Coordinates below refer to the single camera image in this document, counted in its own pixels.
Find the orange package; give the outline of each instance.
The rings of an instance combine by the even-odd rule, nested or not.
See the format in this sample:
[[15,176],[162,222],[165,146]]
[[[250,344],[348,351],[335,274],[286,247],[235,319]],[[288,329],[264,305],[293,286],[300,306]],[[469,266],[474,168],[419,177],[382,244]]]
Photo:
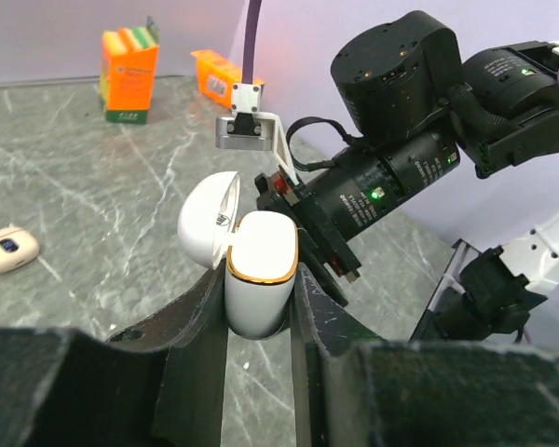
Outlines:
[[158,52],[159,33],[151,18],[144,27],[103,33],[100,98],[107,121],[147,122]]
[[[211,49],[190,53],[197,60],[198,91],[227,109],[232,108],[232,87],[242,79],[242,70]],[[264,82],[253,82],[263,89]]]

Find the white wall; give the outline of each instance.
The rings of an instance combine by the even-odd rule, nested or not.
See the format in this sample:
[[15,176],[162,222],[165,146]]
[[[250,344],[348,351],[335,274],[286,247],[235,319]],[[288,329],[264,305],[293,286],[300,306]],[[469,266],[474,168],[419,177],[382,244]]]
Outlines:
[[0,0],[0,84],[99,74],[104,30],[161,31],[159,75],[191,75],[194,49],[227,56],[244,0]]
[[[255,72],[267,83],[267,110],[287,124],[304,115],[330,117],[356,133],[331,79],[331,61],[352,37],[414,9],[457,33],[464,60],[487,47],[559,40],[559,0],[264,1]],[[231,52],[236,62],[241,62],[245,12]],[[323,125],[302,135],[328,156],[343,147]],[[403,207],[444,241],[463,237],[481,250],[519,236],[558,208],[559,156],[507,169],[486,181],[475,178],[464,157],[462,166]],[[559,304],[559,289],[551,298]]]

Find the earbuds case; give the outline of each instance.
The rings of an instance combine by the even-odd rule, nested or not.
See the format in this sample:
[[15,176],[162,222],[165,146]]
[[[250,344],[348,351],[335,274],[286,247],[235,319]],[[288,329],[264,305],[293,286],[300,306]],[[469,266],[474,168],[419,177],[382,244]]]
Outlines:
[[252,211],[237,222],[240,177],[218,172],[186,198],[178,237],[195,263],[225,263],[225,312],[236,334],[259,340],[281,329],[298,266],[298,230],[289,217]]

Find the green led light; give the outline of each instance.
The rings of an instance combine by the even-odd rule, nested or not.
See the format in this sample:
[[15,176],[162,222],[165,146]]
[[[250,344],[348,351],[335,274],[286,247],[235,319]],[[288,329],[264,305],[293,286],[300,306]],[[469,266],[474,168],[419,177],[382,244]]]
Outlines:
[[377,188],[371,191],[371,194],[369,196],[371,196],[372,200],[378,200],[384,195],[385,195],[385,191],[383,191],[383,188],[381,186],[377,186]]

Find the marble countertop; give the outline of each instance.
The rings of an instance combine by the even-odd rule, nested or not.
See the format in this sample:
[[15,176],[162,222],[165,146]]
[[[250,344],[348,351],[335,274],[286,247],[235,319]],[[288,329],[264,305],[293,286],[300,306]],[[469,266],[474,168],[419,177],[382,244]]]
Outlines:
[[[268,153],[214,147],[223,113],[191,77],[158,80],[141,127],[106,123],[94,84],[0,89],[0,228],[22,226],[42,246],[0,276],[0,326],[76,326],[103,339],[188,289],[203,269],[176,237],[186,195],[237,170],[243,215],[255,208],[255,175],[277,170]],[[302,142],[294,150],[320,157]],[[408,337],[451,249],[399,211],[351,246],[363,268],[343,283],[348,310],[388,339]],[[231,334],[224,406],[224,446],[295,445],[288,332],[258,343]]]

